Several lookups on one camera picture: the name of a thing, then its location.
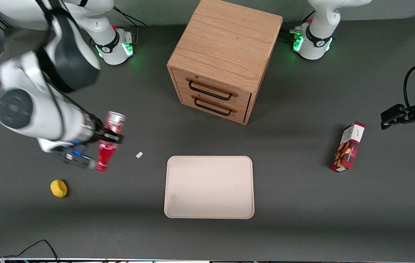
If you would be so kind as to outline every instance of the gray table surface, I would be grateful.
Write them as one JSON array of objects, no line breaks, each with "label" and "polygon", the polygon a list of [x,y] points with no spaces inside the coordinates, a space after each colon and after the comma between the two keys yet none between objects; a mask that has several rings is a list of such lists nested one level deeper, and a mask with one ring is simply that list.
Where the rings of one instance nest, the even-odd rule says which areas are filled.
[{"label": "gray table surface", "polygon": [[[100,118],[127,115],[107,173],[64,165],[0,125],[0,256],[47,239],[61,258],[415,262],[415,124],[380,130],[415,65],[415,18],[342,22],[318,61],[278,40],[247,126],[179,103],[165,64],[183,29],[141,28],[131,60],[101,63],[99,81],[72,95]],[[38,39],[17,32],[4,56]],[[415,102],[415,72],[408,92]],[[365,133],[354,168],[338,174],[329,166],[353,121]],[[167,218],[173,155],[251,157],[253,218]],[[55,179],[68,198],[52,196]]]}]

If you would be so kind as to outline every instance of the drawer handle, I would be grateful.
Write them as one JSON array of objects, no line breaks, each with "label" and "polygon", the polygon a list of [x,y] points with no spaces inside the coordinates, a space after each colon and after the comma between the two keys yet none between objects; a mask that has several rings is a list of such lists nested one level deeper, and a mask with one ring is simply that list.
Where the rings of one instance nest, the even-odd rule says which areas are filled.
[{"label": "drawer handle", "polygon": [[[210,85],[202,84],[201,82],[193,81],[193,80],[190,80],[188,78],[186,80],[189,81],[188,86],[190,87],[191,90],[194,90],[196,92],[199,92],[199,93],[203,93],[203,94],[212,96],[212,97],[214,97],[216,99],[219,99],[219,100],[230,100],[232,98],[232,96],[237,97],[237,94],[236,93],[226,92],[226,91],[223,91],[223,90],[221,90],[219,88],[215,88],[215,87],[210,86]],[[219,92],[222,92],[222,93],[226,93],[226,94],[229,93],[229,96],[228,97],[222,97],[222,96],[219,96],[217,94],[210,93],[208,91],[204,91],[204,90],[199,89],[199,88],[195,88],[191,84],[200,85],[201,87],[209,88],[209,89],[212,89],[212,90],[215,90],[215,91],[219,91]]]},{"label": "drawer handle", "polygon": [[[194,98],[194,105],[196,105],[196,106],[198,106],[200,108],[203,108],[205,110],[209,110],[209,111],[212,111],[212,112],[215,112],[217,114],[224,115],[224,116],[229,116],[232,112],[233,113],[236,113],[236,110],[232,110],[231,108],[227,108],[227,107],[224,107],[224,106],[221,106],[221,105],[217,105],[217,104],[208,102],[207,100],[202,100],[202,99],[200,99],[198,97],[195,97],[195,96],[191,96],[191,98]],[[210,105],[213,105],[213,106],[222,108],[224,110],[228,110],[229,113],[225,113],[225,112],[222,112],[222,111],[219,111],[219,110],[214,110],[213,108],[209,108],[208,106],[204,106],[204,105],[201,105],[199,103],[196,103],[198,100],[201,101],[201,102],[203,102],[203,103],[210,104]]]}]

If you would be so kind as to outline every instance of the wooden box top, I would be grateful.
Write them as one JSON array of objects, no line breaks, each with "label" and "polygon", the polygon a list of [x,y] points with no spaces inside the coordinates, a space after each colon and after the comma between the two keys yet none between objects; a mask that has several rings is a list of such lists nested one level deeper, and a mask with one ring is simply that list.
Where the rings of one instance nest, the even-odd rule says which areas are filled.
[{"label": "wooden box top", "polygon": [[255,93],[281,25],[278,15],[201,0],[167,65]]}]

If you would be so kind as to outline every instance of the green indicator light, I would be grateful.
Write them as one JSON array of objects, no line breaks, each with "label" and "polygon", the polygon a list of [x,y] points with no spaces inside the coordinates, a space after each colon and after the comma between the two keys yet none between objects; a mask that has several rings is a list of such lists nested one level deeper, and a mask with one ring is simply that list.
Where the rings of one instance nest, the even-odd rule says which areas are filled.
[{"label": "green indicator light", "polygon": [[123,47],[128,56],[133,54],[133,45],[121,43],[121,46]]},{"label": "green indicator light", "polygon": [[303,37],[300,35],[299,36],[299,38],[297,38],[296,40],[295,40],[295,43],[294,43],[294,50],[295,51],[298,51],[298,50],[300,50],[300,48],[301,48],[301,44],[303,43]]},{"label": "green indicator light", "polygon": [[329,40],[328,47],[326,48],[326,51],[328,51],[328,50],[329,50],[329,46],[331,46],[331,42],[332,42],[332,37],[331,37],[331,39]]},{"label": "green indicator light", "polygon": [[95,45],[95,48],[97,49],[97,52],[99,53],[99,57],[103,58],[103,57],[102,57],[102,54],[100,53],[99,48],[97,47],[97,45]]}]

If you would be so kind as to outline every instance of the yellow sponge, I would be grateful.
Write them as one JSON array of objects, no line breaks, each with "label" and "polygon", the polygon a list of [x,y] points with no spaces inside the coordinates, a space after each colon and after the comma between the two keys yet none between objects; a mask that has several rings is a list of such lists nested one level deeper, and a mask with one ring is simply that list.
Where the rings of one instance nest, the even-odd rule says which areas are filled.
[{"label": "yellow sponge", "polygon": [[50,189],[54,196],[63,198],[68,193],[68,188],[62,180],[55,180],[50,184]]}]

